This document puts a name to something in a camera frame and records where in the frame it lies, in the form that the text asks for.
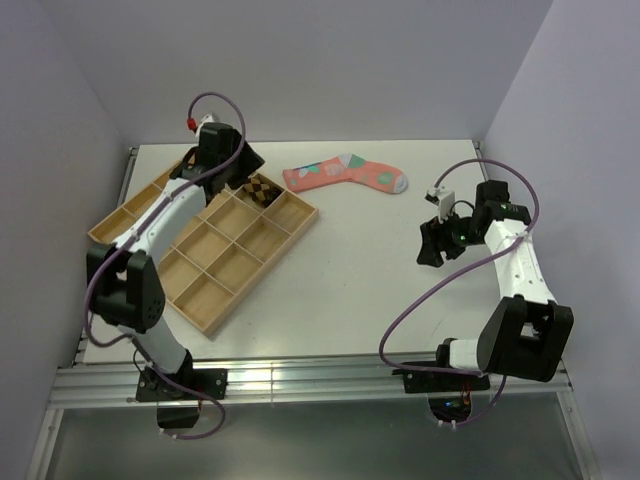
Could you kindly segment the brown orange argyle sock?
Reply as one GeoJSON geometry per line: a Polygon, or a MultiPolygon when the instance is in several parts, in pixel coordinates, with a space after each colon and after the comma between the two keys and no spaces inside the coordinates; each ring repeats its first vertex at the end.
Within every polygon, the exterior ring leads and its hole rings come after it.
{"type": "Polygon", "coordinates": [[[268,208],[283,192],[281,187],[261,174],[250,177],[242,189],[262,208],[268,208]]]}

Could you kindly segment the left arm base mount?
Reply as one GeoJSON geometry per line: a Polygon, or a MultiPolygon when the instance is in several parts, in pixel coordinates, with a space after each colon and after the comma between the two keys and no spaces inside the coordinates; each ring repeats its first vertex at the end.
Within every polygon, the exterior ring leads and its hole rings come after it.
{"type": "Polygon", "coordinates": [[[160,431],[180,440],[199,440],[217,433],[226,420],[225,398],[228,370],[197,369],[188,353],[176,373],[162,371],[154,363],[134,366],[139,373],[135,393],[137,403],[156,404],[156,422],[160,431]],[[218,409],[217,423],[207,431],[192,433],[200,420],[204,404],[218,409]]]}

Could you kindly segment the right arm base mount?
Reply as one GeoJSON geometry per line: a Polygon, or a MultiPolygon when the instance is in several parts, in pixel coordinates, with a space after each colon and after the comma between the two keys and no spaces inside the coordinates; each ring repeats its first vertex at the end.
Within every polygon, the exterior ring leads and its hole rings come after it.
{"type": "Polygon", "coordinates": [[[406,394],[435,394],[428,397],[432,415],[439,423],[457,426],[468,420],[472,413],[471,394],[490,389],[487,377],[457,375],[432,371],[412,371],[394,369],[394,376],[400,376],[406,394]]]}

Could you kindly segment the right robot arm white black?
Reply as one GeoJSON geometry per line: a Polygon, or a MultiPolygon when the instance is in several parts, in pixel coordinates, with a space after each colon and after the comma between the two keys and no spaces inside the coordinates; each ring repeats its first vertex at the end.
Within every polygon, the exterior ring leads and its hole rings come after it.
{"type": "Polygon", "coordinates": [[[445,340],[444,358],[433,365],[435,383],[452,390],[468,371],[548,382],[555,375],[574,324],[570,308],[557,303],[548,288],[528,232],[532,218],[511,202],[507,183],[485,181],[476,187],[473,210],[457,213],[455,194],[431,188],[427,201],[438,213],[420,227],[420,265],[439,268],[470,246],[488,248],[495,266],[500,300],[476,339],[445,340]]]}

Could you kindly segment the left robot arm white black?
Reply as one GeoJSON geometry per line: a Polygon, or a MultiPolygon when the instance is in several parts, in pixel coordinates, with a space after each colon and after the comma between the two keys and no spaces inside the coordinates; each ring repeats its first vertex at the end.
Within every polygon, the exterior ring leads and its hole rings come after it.
{"type": "Polygon", "coordinates": [[[196,145],[171,170],[159,196],[134,225],[109,244],[94,244],[86,254],[83,315],[97,315],[121,333],[108,341],[91,336],[90,342],[108,348],[131,341],[162,372],[159,388],[172,399],[191,394],[195,375],[183,367],[188,351],[163,317],[166,296],[159,262],[197,213],[222,190],[241,187],[264,163],[244,129],[204,122],[196,133],[196,145]]]}

